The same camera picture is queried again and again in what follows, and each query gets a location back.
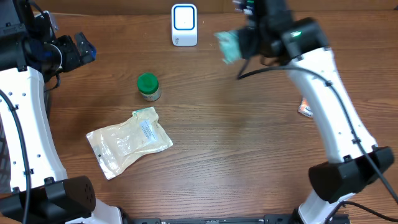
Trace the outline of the teal snack pack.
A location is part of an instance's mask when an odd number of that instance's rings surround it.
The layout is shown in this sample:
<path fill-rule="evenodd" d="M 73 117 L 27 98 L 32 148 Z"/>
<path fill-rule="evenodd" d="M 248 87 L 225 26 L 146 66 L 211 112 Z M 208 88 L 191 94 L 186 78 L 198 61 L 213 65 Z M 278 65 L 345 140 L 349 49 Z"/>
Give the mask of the teal snack pack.
<path fill-rule="evenodd" d="M 218 45 L 223 53 L 223 61 L 226 64 L 235 63 L 241 60 L 242 54 L 239 46 L 239 37 L 236 30 L 217 32 L 215 37 L 218 39 Z"/>

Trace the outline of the green lid jar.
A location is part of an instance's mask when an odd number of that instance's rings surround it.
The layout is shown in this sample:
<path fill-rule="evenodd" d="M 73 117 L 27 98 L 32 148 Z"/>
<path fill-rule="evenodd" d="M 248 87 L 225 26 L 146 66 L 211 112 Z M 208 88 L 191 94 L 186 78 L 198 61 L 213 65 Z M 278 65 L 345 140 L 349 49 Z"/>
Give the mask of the green lid jar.
<path fill-rule="evenodd" d="M 161 89 L 157 77 L 153 73 L 143 73 L 137 79 L 137 88 L 147 101 L 156 101 L 161 96 Z"/>

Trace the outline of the small orange juice carton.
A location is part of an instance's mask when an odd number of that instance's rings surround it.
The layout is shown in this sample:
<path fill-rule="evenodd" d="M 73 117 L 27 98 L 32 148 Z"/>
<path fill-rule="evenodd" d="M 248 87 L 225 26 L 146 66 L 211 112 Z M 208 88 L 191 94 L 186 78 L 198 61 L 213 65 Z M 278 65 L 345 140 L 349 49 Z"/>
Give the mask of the small orange juice carton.
<path fill-rule="evenodd" d="M 313 112 L 311 111 L 311 108 L 306 98 L 302 98 L 301 104 L 298 108 L 298 112 L 308 118 L 313 118 Z"/>

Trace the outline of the clear beige pouch bag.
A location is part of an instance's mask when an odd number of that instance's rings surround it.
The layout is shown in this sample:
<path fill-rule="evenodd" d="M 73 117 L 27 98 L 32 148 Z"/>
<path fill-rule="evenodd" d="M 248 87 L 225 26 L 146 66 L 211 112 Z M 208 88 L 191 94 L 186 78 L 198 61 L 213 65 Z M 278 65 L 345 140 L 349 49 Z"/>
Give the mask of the clear beige pouch bag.
<path fill-rule="evenodd" d="M 127 121 L 92 131 L 86 138 L 108 180 L 122 174 L 142 156 L 173 146 L 154 107 L 133 111 Z"/>

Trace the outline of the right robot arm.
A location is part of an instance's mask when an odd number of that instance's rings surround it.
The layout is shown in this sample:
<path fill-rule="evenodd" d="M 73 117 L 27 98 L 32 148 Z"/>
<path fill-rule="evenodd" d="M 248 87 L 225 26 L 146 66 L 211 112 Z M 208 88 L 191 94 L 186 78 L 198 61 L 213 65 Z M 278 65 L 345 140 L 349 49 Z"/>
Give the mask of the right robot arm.
<path fill-rule="evenodd" d="M 338 209 L 393 164 L 360 120 L 336 67 L 328 40 L 310 17 L 295 20 L 284 1 L 237 1 L 248 17 L 238 30 L 241 56 L 272 58 L 264 72 L 285 70 L 308 101 L 324 142 L 327 160 L 308 171 L 312 192 L 291 223 L 331 223 Z"/>

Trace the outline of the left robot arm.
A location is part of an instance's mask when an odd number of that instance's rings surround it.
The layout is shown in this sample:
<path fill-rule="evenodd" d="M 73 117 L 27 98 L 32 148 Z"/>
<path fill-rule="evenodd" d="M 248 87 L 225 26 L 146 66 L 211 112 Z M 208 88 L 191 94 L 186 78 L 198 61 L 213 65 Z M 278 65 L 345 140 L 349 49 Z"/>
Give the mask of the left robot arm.
<path fill-rule="evenodd" d="M 1 126 L 12 190 L 1 214 L 21 223 L 127 223 L 120 208 L 96 198 L 89 178 L 69 178 L 56 152 L 45 84 L 96 58 L 84 34 L 57 37 L 56 27 L 33 1 L 1 2 Z"/>

